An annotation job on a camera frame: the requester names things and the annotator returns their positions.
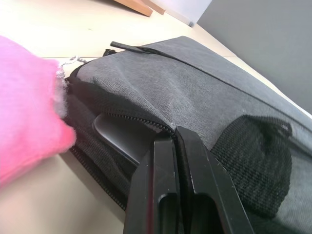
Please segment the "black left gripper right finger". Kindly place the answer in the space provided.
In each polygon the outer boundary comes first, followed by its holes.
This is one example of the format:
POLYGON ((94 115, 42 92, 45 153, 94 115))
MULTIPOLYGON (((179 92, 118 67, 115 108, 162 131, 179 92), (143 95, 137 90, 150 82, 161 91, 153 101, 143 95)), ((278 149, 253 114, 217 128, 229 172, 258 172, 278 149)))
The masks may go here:
POLYGON ((199 135, 180 126, 175 134, 184 232, 254 233, 230 175, 199 135))

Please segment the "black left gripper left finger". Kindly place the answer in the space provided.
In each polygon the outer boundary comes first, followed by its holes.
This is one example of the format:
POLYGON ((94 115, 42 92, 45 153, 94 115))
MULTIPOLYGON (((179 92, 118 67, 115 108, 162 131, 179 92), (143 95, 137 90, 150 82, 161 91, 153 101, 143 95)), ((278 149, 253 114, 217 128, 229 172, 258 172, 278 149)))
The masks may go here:
POLYGON ((180 194, 171 139, 156 139, 132 176, 123 232, 176 234, 180 194))

